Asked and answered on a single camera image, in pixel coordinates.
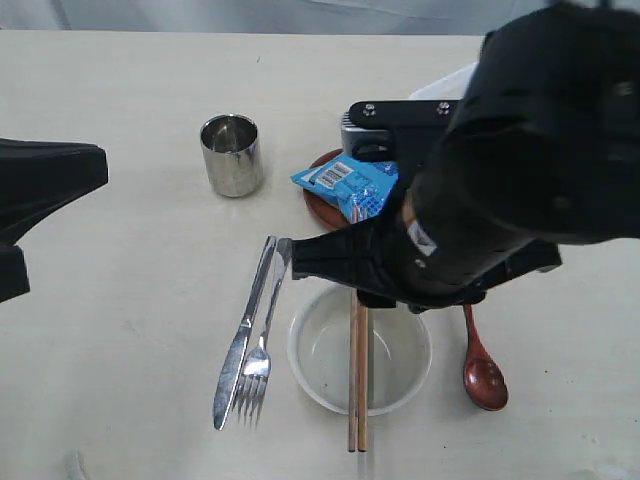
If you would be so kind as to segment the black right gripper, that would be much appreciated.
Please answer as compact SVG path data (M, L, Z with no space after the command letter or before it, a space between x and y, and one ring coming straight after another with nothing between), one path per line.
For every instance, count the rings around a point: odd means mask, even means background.
M292 241L292 278L317 277L356 288L361 305L424 311L477 303L487 290L561 266L557 245L526 238L475 212L442 138L457 108L450 101L358 102L350 120L387 130L399 178L378 220Z

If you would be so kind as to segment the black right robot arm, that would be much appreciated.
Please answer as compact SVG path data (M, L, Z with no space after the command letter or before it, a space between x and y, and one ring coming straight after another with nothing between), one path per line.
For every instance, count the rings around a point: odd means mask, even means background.
M294 279L373 308L476 304L561 265L563 245L639 235L639 15L552 1L489 32L457 101L361 101L398 178L380 213L297 240Z

